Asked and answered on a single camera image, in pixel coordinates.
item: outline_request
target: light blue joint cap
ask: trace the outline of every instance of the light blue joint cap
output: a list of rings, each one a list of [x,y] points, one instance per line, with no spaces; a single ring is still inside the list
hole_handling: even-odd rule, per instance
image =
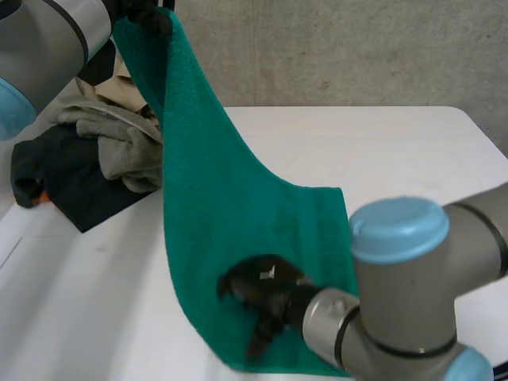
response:
[[[435,202],[387,198],[368,204],[349,219],[354,257],[369,264],[397,264],[434,250],[450,221]]]
[[[37,118],[32,103],[15,87],[0,78],[0,140],[18,135]]]
[[[488,360],[473,348],[465,349],[444,376],[444,381],[493,381],[494,370]]]

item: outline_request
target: table surface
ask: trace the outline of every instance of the table surface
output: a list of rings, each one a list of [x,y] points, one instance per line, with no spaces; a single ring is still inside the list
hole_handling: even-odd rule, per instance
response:
[[[342,187],[351,214],[401,194],[451,202],[508,181],[508,160],[449,107],[252,107],[228,114],[259,159],[299,185]],[[86,234],[52,205],[0,221],[0,379],[321,379],[229,370],[181,311],[157,192]],[[508,279],[459,298],[459,338],[508,359]]]

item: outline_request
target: green towel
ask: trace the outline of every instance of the green towel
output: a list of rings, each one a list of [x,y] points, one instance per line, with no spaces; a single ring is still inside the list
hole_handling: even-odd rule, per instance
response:
[[[173,21],[171,39],[151,37],[126,20],[117,23],[114,39],[162,121],[164,231],[183,312],[233,369],[343,375],[295,331],[275,339],[260,364],[249,364],[244,353],[256,313],[216,295],[219,275],[267,253],[284,256],[318,285],[357,294],[341,190],[297,187],[264,167],[215,97],[178,18],[161,11]]]

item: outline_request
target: robotic arm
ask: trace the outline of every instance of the robotic arm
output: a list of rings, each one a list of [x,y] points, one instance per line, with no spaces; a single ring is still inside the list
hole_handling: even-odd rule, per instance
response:
[[[443,208],[421,198],[364,206],[349,221],[360,299],[312,285],[278,256],[233,267],[219,296],[260,312],[254,360],[289,325],[358,380],[491,381],[487,359],[457,341],[454,301],[506,275],[507,206],[508,184]]]
[[[113,74],[110,40],[127,16],[155,35],[171,33],[155,0],[0,0],[0,140],[10,139],[76,76],[91,85]],[[165,2],[173,7],[174,2]]]

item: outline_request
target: wall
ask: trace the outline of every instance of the wall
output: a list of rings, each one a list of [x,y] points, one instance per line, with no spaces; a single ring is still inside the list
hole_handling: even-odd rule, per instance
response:
[[[447,105],[508,154],[506,0],[177,0],[225,106]]]

